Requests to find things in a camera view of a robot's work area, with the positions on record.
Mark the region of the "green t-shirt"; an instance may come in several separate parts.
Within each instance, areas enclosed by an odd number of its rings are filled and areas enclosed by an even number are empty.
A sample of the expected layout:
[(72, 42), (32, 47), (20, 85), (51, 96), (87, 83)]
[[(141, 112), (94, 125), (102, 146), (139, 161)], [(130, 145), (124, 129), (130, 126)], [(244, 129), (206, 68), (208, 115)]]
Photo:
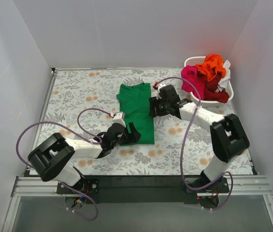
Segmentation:
[(150, 117), (149, 98), (152, 97), (151, 85), (149, 83), (140, 83), (134, 86), (120, 85), (120, 91), (117, 99), (120, 104), (120, 111), (125, 113), (125, 123), (134, 124), (141, 137), (138, 144), (153, 145), (154, 123)]

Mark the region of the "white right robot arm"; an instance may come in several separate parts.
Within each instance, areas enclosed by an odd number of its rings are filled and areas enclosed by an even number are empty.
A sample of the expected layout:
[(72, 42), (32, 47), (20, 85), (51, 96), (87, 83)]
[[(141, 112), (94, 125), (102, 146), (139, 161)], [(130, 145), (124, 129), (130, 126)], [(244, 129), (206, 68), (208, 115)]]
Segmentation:
[(238, 116), (216, 114), (189, 99), (180, 99), (173, 85), (155, 84), (153, 88), (157, 95), (149, 99), (152, 118), (172, 115), (210, 133), (214, 152), (212, 160), (198, 179), (192, 183), (184, 180), (184, 184), (193, 191), (214, 191), (231, 162), (250, 146)]

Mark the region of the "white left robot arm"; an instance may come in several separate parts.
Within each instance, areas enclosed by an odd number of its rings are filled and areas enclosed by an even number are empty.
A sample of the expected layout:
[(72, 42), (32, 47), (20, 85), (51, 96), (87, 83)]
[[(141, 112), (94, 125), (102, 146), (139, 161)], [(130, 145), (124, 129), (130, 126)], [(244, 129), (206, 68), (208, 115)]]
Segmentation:
[(57, 180), (67, 184), (73, 193), (80, 193), (85, 186), (85, 177), (78, 168), (69, 164), (71, 159), (100, 159), (116, 146), (135, 144), (140, 138), (141, 133), (132, 122), (128, 126), (113, 123), (107, 131), (88, 141), (68, 139), (54, 133), (30, 152), (28, 161), (42, 181)]

